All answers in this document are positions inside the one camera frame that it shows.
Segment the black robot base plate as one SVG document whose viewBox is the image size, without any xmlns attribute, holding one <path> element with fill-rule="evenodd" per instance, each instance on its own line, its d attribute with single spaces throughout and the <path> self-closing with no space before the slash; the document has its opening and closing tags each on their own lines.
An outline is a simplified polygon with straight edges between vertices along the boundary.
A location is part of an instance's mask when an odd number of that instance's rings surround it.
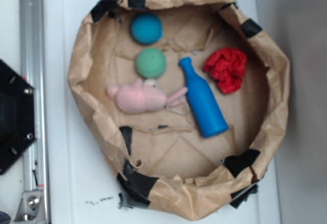
<svg viewBox="0 0 327 224">
<path fill-rule="evenodd" d="M 35 140 L 34 88 L 1 61 L 1 175 Z"/>
</svg>

